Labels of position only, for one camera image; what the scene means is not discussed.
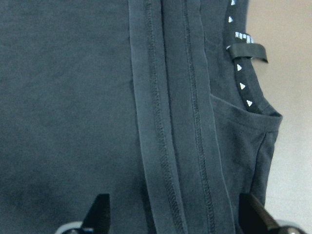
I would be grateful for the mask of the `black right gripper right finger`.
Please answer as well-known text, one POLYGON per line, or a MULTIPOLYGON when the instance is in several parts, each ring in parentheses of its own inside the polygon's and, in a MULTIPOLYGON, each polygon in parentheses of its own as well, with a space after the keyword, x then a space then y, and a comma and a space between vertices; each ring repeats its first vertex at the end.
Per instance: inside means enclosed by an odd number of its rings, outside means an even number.
POLYGON ((240 227, 244 232, 278 232, 280 226, 253 194, 240 194, 240 227))

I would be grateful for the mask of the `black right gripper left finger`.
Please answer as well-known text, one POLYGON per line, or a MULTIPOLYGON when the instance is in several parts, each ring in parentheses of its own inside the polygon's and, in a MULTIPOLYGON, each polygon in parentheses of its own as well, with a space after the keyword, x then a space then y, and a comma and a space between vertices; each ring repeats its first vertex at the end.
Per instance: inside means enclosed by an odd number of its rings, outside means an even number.
POLYGON ((80 227, 82 234, 107 234, 110 229, 110 195, 99 194, 80 227))

